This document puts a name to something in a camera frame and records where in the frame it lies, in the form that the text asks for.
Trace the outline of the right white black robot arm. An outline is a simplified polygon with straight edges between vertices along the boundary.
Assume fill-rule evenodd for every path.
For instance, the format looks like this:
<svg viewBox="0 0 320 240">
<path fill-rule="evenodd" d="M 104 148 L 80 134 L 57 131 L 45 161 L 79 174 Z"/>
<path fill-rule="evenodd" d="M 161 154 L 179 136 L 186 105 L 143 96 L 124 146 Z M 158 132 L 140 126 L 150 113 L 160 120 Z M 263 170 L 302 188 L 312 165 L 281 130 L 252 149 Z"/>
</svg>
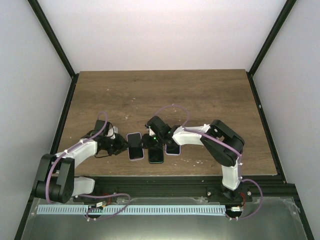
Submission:
<svg viewBox="0 0 320 240">
<path fill-rule="evenodd" d="M 146 124 L 148 133 L 144 134 L 139 146 L 143 149 L 162 149 L 164 146 L 203 146 L 222 169 L 222 195 L 229 202 L 240 196 L 240 165 L 245 140 L 221 120 L 210 124 L 187 127 L 169 126 L 157 115 Z"/>
</svg>

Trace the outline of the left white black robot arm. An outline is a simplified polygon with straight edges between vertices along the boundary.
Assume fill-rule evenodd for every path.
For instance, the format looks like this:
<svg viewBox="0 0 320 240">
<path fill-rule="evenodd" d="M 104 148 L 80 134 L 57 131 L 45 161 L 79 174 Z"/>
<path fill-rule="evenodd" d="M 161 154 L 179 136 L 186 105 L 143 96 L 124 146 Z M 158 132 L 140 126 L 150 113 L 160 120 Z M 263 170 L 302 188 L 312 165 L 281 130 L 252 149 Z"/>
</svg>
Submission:
<svg viewBox="0 0 320 240">
<path fill-rule="evenodd" d="M 56 153 L 44 154 L 39 162 L 31 194 L 35 198 L 66 203 L 70 198 L 85 195 L 97 202 L 102 189 L 90 177 L 76 177 L 75 169 L 100 151 L 110 157 L 119 155 L 128 148 L 128 142 L 118 133 L 118 128 L 105 120 L 97 120 L 94 129 L 86 133 L 78 143 Z"/>
</svg>

